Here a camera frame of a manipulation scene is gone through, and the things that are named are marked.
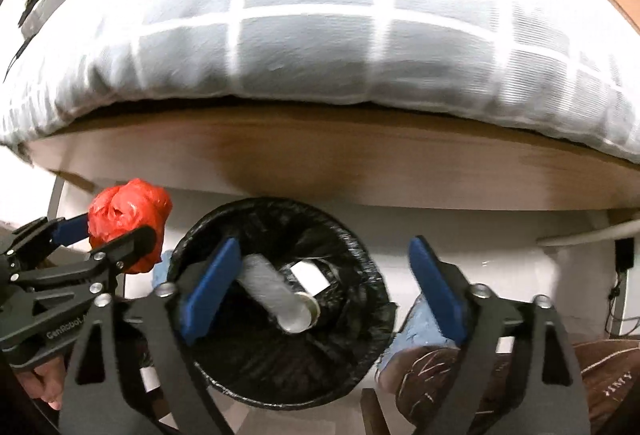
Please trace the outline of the left hand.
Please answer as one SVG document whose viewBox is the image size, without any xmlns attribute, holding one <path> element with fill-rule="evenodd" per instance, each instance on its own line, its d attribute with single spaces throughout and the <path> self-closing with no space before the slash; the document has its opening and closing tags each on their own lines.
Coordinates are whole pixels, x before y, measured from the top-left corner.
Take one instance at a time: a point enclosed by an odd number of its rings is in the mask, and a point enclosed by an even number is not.
<svg viewBox="0 0 640 435">
<path fill-rule="evenodd" d="M 62 409 L 66 377 L 62 356 L 51 359 L 33 370 L 19 372 L 15 376 L 31 399 L 40 399 L 56 411 Z"/>
</svg>

